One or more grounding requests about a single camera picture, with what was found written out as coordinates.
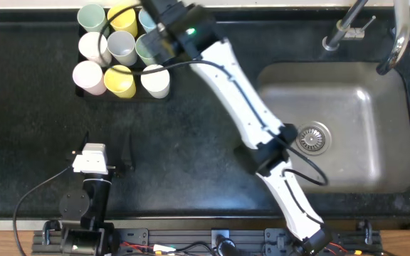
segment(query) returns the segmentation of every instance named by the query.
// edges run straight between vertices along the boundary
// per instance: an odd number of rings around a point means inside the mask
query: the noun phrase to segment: green light
[[[196,29],[195,29],[195,28],[188,28],[188,29],[186,30],[186,33],[187,33],[188,35],[192,35],[193,33],[196,33]]]

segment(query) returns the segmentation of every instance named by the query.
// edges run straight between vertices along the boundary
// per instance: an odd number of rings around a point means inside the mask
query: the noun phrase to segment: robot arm
[[[227,70],[228,74],[212,65],[191,64],[191,69],[210,86],[235,122],[246,145],[246,163],[250,156],[254,159],[245,167],[256,169],[275,197],[288,229],[299,241],[298,253],[319,252],[332,236],[323,228],[322,219],[311,208],[294,174],[284,172],[292,165],[286,148],[275,141],[278,137],[290,144],[295,136],[289,139],[284,134],[292,133],[292,127],[284,125],[262,102],[213,16],[201,6],[186,8],[176,0],[141,2],[161,28],[144,37],[158,63],[180,56],[216,63]]]

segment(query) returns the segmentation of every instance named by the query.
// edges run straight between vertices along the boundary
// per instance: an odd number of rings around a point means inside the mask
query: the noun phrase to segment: cup
[[[96,62],[101,67],[105,67],[112,61],[112,55],[107,48],[107,39],[103,36],[100,39],[100,53],[102,54],[102,58],[100,57],[98,40],[98,32],[88,32],[78,41],[78,50],[88,60]]]
[[[161,65],[149,65],[143,71],[155,70],[162,68]],[[170,74],[169,71],[163,70],[156,73],[140,76],[142,85],[151,96],[162,99],[169,94],[170,91]]]
[[[92,95],[101,95],[107,89],[104,85],[103,70],[91,60],[77,64],[72,72],[72,79],[76,85]]]
[[[131,33],[126,31],[112,33],[108,37],[107,46],[110,53],[119,63],[131,66],[137,62],[137,53],[134,50],[135,39]]]
[[[129,4],[119,4],[110,8],[107,13],[107,18],[111,19],[118,11],[129,7]],[[137,36],[137,19],[135,18],[134,9],[129,9],[124,13],[120,14],[116,19],[114,19],[110,25],[112,25],[115,31],[126,31],[132,34],[132,36]]]
[[[115,65],[113,68],[130,72],[130,69],[123,65]],[[129,99],[135,95],[135,82],[132,75],[122,74],[109,68],[105,72],[104,83],[109,91],[115,93],[120,98]]]
[[[88,4],[78,10],[78,23],[88,32],[100,32],[107,19],[105,18],[105,11],[97,4]],[[104,36],[108,36],[110,29],[105,29]]]
[[[147,33],[149,33],[150,31],[156,28],[156,23],[153,21],[151,16],[149,16],[149,14],[144,9],[140,10],[139,12],[139,21],[140,21],[140,24],[142,24],[143,29]]]
[[[135,51],[137,52],[138,56],[143,60],[145,65],[154,65],[156,64],[156,60],[154,59],[153,55],[149,53],[147,47],[142,43],[141,38],[143,38],[146,34],[141,35],[137,42],[135,42]]]

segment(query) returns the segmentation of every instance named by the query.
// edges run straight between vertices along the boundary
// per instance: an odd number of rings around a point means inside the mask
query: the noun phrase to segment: yellow cup
[[[107,19],[112,18],[118,11],[131,6],[130,4],[119,4],[112,7],[107,13]],[[127,31],[131,33],[134,37],[137,36],[137,19],[135,16],[134,9],[130,9],[119,15],[115,20],[113,20],[110,25],[115,29],[115,31]]]
[[[130,69],[123,65],[115,65],[113,68],[130,72]],[[120,98],[129,99],[135,95],[135,82],[132,75],[122,74],[109,68],[104,75],[104,84],[109,91]]]

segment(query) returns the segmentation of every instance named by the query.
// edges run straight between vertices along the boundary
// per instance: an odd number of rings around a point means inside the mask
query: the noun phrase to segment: white robot part
[[[252,107],[257,111],[263,123],[274,134],[279,134],[283,123],[276,118],[265,106],[248,78],[243,73],[238,61],[233,54],[231,43],[228,39],[215,42],[201,53],[202,60],[207,60],[225,67],[232,74],[232,79],[240,85],[241,91],[235,86],[228,76],[216,67],[204,64],[191,64],[191,68],[206,83],[209,84],[219,100],[235,122],[243,143],[250,149],[257,149],[257,145],[266,144],[272,136],[261,129],[263,124],[254,115],[244,95]]]
[[[307,214],[320,223],[323,223],[323,220],[311,208],[311,205],[298,184],[295,175],[286,172],[283,176],[283,170],[291,168],[291,161],[288,163],[282,162],[271,170],[271,175],[269,177],[264,177],[260,174],[258,174],[258,176],[263,180],[263,182],[265,182],[267,187],[270,189],[270,192],[275,197],[276,202],[284,214],[289,230],[301,241],[305,238],[310,238],[321,228],[319,223],[309,219]],[[285,183],[286,181],[288,182],[298,204],[305,212],[302,212],[302,210],[295,203],[295,200],[290,194],[288,186]]]
[[[87,143],[72,164],[74,172],[84,174],[108,174],[107,154],[104,144]]]

